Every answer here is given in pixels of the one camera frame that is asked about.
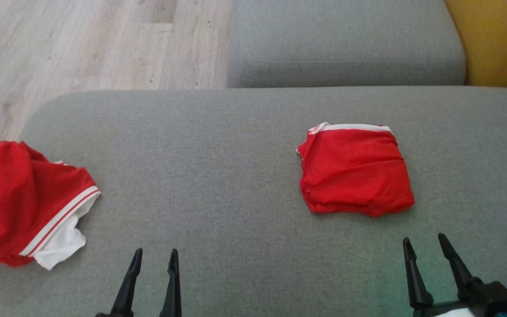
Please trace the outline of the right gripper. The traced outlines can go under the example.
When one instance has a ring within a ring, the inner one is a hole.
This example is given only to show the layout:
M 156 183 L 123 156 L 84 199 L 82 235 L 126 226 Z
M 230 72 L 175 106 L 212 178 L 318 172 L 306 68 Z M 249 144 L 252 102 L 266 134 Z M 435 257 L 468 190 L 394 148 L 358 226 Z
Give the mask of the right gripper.
M 444 233 L 438 233 L 438 240 L 443 255 L 451 267 L 457 287 L 458 300 L 470 301 L 472 299 L 471 287 L 481 284 L 481 279 L 470 273 Z M 410 307 L 414 309 L 413 317 L 475 317 L 475 310 L 483 310 L 483 303 L 479 301 L 453 301 L 433 304 L 433 297 L 425 287 L 421 273 L 417 267 L 416 253 L 408 237 L 403 239 L 403 253 L 408 298 Z

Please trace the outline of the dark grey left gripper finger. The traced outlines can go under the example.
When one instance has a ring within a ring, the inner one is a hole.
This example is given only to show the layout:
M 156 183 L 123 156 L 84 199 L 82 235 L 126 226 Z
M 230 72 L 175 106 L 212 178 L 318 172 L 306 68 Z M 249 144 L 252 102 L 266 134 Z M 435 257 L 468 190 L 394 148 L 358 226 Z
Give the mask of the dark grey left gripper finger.
M 115 297 L 115 301 L 110 311 L 110 317 L 134 317 L 132 303 L 137 277 L 141 269 L 142 257 L 143 249 L 139 247 L 133 254 L 129 268 L 125 273 L 121 287 Z
M 169 282 L 160 317 L 182 317 L 180 268 L 177 249 L 172 249 L 167 269 Z

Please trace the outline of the red sleeveless jersey white trim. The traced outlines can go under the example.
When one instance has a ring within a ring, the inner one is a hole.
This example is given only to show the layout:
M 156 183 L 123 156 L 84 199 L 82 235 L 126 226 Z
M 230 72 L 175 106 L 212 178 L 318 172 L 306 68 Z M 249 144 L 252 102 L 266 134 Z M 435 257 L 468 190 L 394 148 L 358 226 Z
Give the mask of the red sleeveless jersey white trim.
M 100 196 L 85 168 L 0 142 L 0 263 L 51 270 L 70 258 L 86 245 L 77 224 Z

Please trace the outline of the large grey sofa seat cushion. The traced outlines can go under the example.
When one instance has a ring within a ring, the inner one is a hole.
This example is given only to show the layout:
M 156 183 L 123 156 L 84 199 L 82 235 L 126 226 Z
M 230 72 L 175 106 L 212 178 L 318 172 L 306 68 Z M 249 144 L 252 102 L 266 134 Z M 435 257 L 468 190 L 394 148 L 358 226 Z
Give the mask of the large grey sofa seat cushion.
M 389 126 L 416 203 L 378 218 L 311 213 L 296 153 L 322 122 Z M 47 271 L 0 265 L 0 317 L 111 309 L 143 248 L 135 317 L 158 317 L 179 251 L 183 317 L 404 317 L 403 244 L 436 302 L 456 299 L 438 233 L 507 287 L 507 89 L 466 86 L 83 92 L 20 138 L 87 168 L 87 244 Z

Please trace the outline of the yellow sofa backrest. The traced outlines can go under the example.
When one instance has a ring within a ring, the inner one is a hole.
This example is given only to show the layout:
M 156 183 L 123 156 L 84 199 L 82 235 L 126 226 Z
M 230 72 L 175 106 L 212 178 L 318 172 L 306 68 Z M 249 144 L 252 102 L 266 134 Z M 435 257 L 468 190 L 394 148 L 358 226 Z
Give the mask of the yellow sofa backrest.
M 466 84 L 507 88 L 507 0 L 444 0 L 465 51 Z

